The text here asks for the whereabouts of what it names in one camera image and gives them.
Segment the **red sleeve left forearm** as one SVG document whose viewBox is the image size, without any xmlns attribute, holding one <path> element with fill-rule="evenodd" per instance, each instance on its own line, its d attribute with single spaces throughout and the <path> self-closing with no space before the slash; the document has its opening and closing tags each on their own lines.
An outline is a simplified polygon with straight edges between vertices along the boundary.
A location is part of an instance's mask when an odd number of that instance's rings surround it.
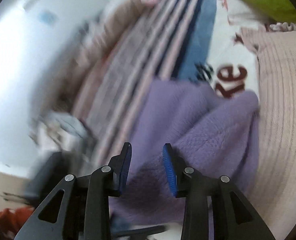
<svg viewBox="0 0 296 240">
<path fill-rule="evenodd" d="M 0 239 L 14 239 L 34 210 L 33 207 L 25 206 L 0 211 Z"/>
</svg>

